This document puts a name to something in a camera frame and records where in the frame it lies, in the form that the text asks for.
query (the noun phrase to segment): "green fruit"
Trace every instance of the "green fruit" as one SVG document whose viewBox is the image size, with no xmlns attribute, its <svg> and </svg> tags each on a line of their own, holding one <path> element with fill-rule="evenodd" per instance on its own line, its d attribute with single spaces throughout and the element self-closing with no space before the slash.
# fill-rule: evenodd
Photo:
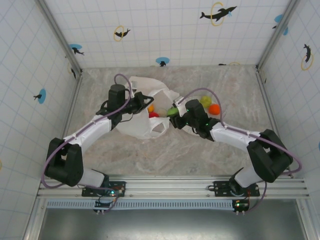
<svg viewBox="0 0 320 240">
<path fill-rule="evenodd" d="M 204 108 L 210 107 L 210 105 L 211 105 L 211 103 L 212 103 L 211 97 L 209 97 L 209 96 L 203 96 L 203 97 L 201 97 L 201 99 L 200 99 L 199 102 L 202 104 L 202 106 L 203 106 Z"/>
<path fill-rule="evenodd" d="M 171 115 L 175 115 L 175 114 L 178 114 L 179 111 L 178 111 L 178 108 L 176 107 L 171 107 L 169 108 L 168 112 L 166 113 L 167 116 L 171 116 Z"/>
</svg>

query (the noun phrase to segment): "white plastic bag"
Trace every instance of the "white plastic bag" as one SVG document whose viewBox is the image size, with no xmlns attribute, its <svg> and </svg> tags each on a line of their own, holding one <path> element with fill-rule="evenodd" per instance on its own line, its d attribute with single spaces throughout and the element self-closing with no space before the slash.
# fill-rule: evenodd
<svg viewBox="0 0 320 240">
<path fill-rule="evenodd" d="M 134 82 L 137 92 L 142 92 L 143 95 L 154 97 L 151 103 L 154 106 L 154 111 L 159 109 L 168 110 L 179 94 L 170 90 L 163 82 L 148 78 L 132 76 L 129 79 L 130 83 Z M 124 114 L 122 120 L 129 120 L 131 115 Z M 149 118 L 148 109 L 144 109 L 139 114 L 133 115 L 132 119 L 127 122 L 119 123 L 116 128 L 122 134 L 127 134 L 137 139 L 152 139 L 165 134 L 169 128 L 169 117 L 152 117 Z"/>
</svg>

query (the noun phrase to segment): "gray floor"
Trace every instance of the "gray floor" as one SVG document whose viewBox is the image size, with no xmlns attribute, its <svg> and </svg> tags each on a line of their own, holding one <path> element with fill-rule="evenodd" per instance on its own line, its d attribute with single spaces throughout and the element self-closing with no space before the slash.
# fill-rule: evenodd
<svg viewBox="0 0 320 240">
<path fill-rule="evenodd" d="M 265 200 L 245 216 L 224 210 L 49 209 L 40 240 L 303 240 L 295 201 Z"/>
<path fill-rule="evenodd" d="M 199 87 L 217 93 L 230 125 L 264 131 L 270 128 L 253 66 L 122 67 L 86 69 L 68 133 L 92 119 L 108 98 L 114 75 L 154 78 L 186 95 Z M 210 95 L 200 92 L 198 95 Z M 102 136 L 84 155 L 84 165 L 106 174 L 231 175 L 250 164 L 248 155 L 170 126 L 165 135 L 138 140 L 116 129 Z"/>
</svg>

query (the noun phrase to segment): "metal corner post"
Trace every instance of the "metal corner post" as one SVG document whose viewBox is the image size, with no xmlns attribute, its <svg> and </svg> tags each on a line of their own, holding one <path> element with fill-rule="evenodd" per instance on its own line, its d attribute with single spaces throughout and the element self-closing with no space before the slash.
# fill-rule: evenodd
<svg viewBox="0 0 320 240">
<path fill-rule="evenodd" d="M 274 50 L 277 42 L 279 41 L 280 37 L 282 36 L 283 32 L 285 31 L 286 27 L 288 26 L 289 20 L 293 16 L 295 10 L 297 9 L 297 6 L 301 0 L 291 0 L 284 11 L 284 14 L 282 15 L 282 19 L 277 25 L 275 32 L 273 36 L 271 37 L 270 41 L 268 42 L 267 46 L 265 47 L 265 50 L 262 54 L 262 57 L 258 63 L 258 71 L 262 69 L 262 67 L 266 64 L 269 56 L 271 55 L 272 51 Z"/>
<path fill-rule="evenodd" d="M 69 44 L 68 44 L 67 40 L 65 39 L 63 33 L 61 32 L 54 16 L 52 15 L 52 13 L 46 3 L 46 1 L 45 0 L 35 0 L 35 3 L 37 4 L 39 9 L 41 10 L 42 15 L 44 16 L 44 19 L 46 20 L 46 22 L 50 26 L 53 34 L 55 35 L 58 42 L 60 43 L 60 46 L 62 47 L 66 57 L 68 58 L 71 66 L 72 66 L 72 69 L 80 76 L 81 75 L 80 65 L 79 65 L 77 59 L 75 58 L 74 54 L 72 53 L 72 51 L 69 47 Z"/>
</svg>

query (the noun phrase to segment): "toy fruit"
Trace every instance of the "toy fruit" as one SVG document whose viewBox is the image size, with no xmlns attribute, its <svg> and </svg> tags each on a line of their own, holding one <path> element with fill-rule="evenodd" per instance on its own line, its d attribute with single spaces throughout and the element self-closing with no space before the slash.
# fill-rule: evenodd
<svg viewBox="0 0 320 240">
<path fill-rule="evenodd" d="M 208 112 L 212 115 L 219 115 L 220 114 L 220 107 L 218 104 L 212 104 L 209 109 Z"/>
<path fill-rule="evenodd" d="M 167 117 L 167 110 L 164 108 L 158 108 L 156 112 L 159 114 L 160 118 L 166 118 Z"/>
<path fill-rule="evenodd" d="M 210 96 L 203 96 L 203 97 L 201 97 L 201 99 L 200 99 L 199 102 L 202 104 L 202 106 L 203 106 L 204 108 L 208 108 L 208 107 L 211 105 L 211 103 L 212 103 Z"/>
<path fill-rule="evenodd" d="M 156 118 L 158 118 L 159 117 L 159 115 L 158 115 L 158 113 L 156 113 L 156 112 L 150 112 L 149 113 L 149 118 L 154 118 L 154 117 L 156 117 Z"/>
<path fill-rule="evenodd" d="M 171 107 L 169 108 L 169 110 L 167 111 L 167 116 L 171 116 L 171 115 L 175 115 L 177 114 L 179 111 L 178 111 L 178 108 L 176 107 Z"/>
<path fill-rule="evenodd" d="M 155 110 L 155 107 L 154 107 L 153 104 L 151 104 L 151 105 L 148 107 L 148 113 L 152 113 L 154 110 Z"/>
</svg>

